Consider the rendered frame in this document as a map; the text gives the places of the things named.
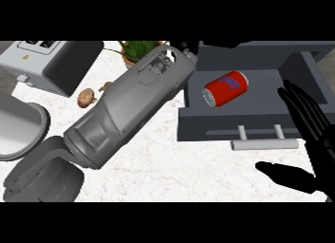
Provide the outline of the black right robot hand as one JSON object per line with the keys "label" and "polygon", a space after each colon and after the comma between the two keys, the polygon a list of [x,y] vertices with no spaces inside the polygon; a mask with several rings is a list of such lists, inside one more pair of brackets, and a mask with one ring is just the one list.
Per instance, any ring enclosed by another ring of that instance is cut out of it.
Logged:
{"label": "black right robot hand", "polygon": [[315,173],[279,163],[259,161],[256,168],[270,180],[300,192],[321,191],[335,202],[335,124],[323,115],[322,109],[306,91],[288,80],[278,88],[294,125],[304,139],[304,147]]}

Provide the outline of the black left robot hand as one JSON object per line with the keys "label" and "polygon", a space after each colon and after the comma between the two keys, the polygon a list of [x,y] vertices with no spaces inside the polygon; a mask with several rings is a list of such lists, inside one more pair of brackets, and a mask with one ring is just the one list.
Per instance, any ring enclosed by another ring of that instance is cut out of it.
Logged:
{"label": "black left robot hand", "polygon": [[[214,46],[214,47],[226,47],[226,48],[235,48],[238,45],[248,43],[248,40],[207,40],[204,42],[205,46]],[[186,49],[194,53],[198,54],[200,49],[200,42],[198,41],[180,41],[180,40],[172,40],[170,46],[176,48],[179,51],[185,51]]]}

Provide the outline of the dark grey open drawer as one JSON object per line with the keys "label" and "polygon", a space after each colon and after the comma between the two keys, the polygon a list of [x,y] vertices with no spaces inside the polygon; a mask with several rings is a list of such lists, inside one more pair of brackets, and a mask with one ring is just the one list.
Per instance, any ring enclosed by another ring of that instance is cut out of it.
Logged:
{"label": "dark grey open drawer", "polygon": [[197,70],[185,91],[186,107],[211,110],[203,88],[238,70],[247,77],[248,91],[222,107],[229,114],[285,113],[276,93],[285,80],[304,89],[325,113],[335,113],[335,96],[318,67],[334,47],[335,41],[253,41],[235,48],[200,45]]}

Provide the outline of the red can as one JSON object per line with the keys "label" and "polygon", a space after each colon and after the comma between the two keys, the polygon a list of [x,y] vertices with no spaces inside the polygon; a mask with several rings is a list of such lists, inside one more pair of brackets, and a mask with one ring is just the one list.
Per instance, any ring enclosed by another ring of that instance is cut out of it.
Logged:
{"label": "red can", "polygon": [[233,70],[207,83],[203,96],[211,107],[220,107],[239,97],[248,90],[245,75]]}

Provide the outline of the dark grey drawer front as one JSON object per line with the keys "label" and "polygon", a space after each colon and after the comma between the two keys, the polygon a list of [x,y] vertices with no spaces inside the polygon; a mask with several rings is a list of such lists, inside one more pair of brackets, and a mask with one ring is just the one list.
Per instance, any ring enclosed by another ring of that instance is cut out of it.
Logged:
{"label": "dark grey drawer front", "polygon": [[241,125],[250,140],[276,139],[276,124],[287,139],[301,138],[288,114],[197,116],[183,111],[185,108],[179,111],[177,141],[238,140]]}

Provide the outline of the green potted plant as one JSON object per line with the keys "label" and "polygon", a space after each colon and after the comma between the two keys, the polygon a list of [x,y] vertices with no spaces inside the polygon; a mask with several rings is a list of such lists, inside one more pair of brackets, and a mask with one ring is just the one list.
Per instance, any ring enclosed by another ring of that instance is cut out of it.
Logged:
{"label": "green potted plant", "polygon": [[117,53],[123,56],[126,68],[132,68],[149,52],[160,46],[161,41],[120,41],[121,50]]}

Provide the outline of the brown mushroom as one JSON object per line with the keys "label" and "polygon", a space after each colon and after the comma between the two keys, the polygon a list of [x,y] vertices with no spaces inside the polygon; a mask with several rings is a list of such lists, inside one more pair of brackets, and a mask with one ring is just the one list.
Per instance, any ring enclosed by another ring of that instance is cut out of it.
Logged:
{"label": "brown mushroom", "polygon": [[98,99],[95,98],[95,91],[92,88],[86,88],[77,97],[77,105],[86,108]]}

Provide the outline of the pale grey boxy appliance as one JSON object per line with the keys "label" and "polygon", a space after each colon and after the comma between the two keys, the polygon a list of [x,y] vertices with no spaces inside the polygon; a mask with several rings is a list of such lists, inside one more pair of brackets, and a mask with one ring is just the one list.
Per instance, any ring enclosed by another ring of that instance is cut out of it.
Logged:
{"label": "pale grey boxy appliance", "polygon": [[102,41],[15,41],[0,66],[28,86],[70,97],[102,49]]}

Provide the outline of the pale grey round container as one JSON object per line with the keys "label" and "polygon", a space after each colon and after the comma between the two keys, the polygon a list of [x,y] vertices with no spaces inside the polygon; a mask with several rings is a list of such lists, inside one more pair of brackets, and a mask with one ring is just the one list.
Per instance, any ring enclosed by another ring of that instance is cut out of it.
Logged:
{"label": "pale grey round container", "polygon": [[0,89],[0,161],[21,159],[43,141],[51,125],[43,106]]}

